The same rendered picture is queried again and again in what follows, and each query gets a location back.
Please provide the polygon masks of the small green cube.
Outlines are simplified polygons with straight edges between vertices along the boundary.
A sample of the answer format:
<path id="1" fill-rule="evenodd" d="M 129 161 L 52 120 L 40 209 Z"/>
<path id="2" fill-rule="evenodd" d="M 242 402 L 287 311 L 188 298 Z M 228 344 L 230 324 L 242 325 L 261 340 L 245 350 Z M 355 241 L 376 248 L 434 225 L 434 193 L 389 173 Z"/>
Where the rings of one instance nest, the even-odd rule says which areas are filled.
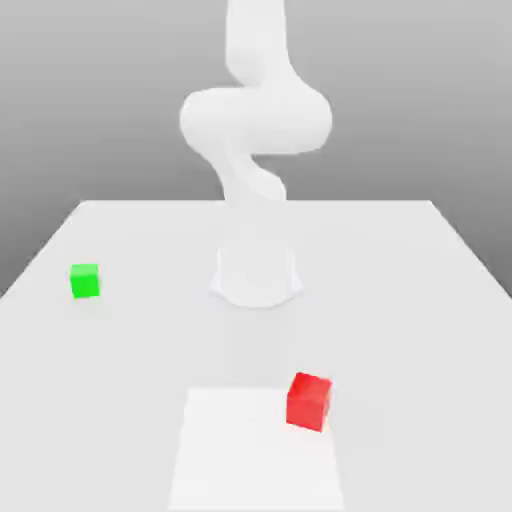
<path id="1" fill-rule="evenodd" d="M 99 296 L 99 266 L 96 263 L 73 264 L 70 270 L 70 284 L 75 299 Z"/>

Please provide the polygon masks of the small red cube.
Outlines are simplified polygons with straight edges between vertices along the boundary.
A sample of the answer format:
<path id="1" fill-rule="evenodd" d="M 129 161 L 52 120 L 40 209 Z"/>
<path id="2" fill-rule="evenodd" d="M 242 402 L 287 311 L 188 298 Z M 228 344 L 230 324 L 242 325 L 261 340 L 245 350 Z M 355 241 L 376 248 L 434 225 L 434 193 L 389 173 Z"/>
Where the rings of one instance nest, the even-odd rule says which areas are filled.
<path id="1" fill-rule="evenodd" d="M 286 422 L 322 432 L 329 412 L 332 381 L 297 372 L 286 397 Z"/>

